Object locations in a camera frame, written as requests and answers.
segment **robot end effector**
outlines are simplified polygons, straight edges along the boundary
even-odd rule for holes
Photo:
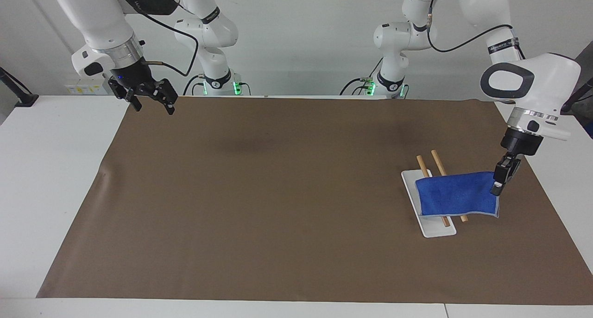
[[[487,96],[515,104],[500,143],[507,153],[496,165],[492,194],[502,193],[517,172],[521,155],[535,155],[544,137],[560,140],[570,137],[570,133],[557,128],[557,120],[579,75],[578,63],[550,53],[494,64],[483,74],[480,85]]]

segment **wooden stick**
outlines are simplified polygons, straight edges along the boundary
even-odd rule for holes
[[[436,153],[436,150],[430,151],[430,153],[432,153],[432,158],[435,159],[436,167],[439,168],[439,172],[441,173],[441,176],[446,176],[447,172],[445,172],[445,166],[443,166],[443,162],[441,161],[439,154]],[[467,215],[461,215],[461,221],[462,222],[469,221],[469,219],[467,218]]]
[[[430,175],[428,174],[428,168],[426,168],[426,164],[424,163],[424,159],[422,159],[422,156],[416,156],[416,159],[418,161],[418,165],[420,165],[422,174],[424,174],[424,178],[430,177]],[[451,227],[451,223],[449,223],[449,219],[447,219],[447,217],[441,217],[441,219],[443,220],[445,228]]]

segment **brown tablecloth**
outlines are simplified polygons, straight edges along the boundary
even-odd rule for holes
[[[479,101],[180,98],[131,109],[38,297],[593,305],[525,162],[500,218],[422,236],[400,173],[493,170]]]

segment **blue cloth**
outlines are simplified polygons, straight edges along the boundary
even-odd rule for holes
[[[498,196],[490,193],[493,176],[494,172],[477,172],[417,180],[422,216],[498,217]]]

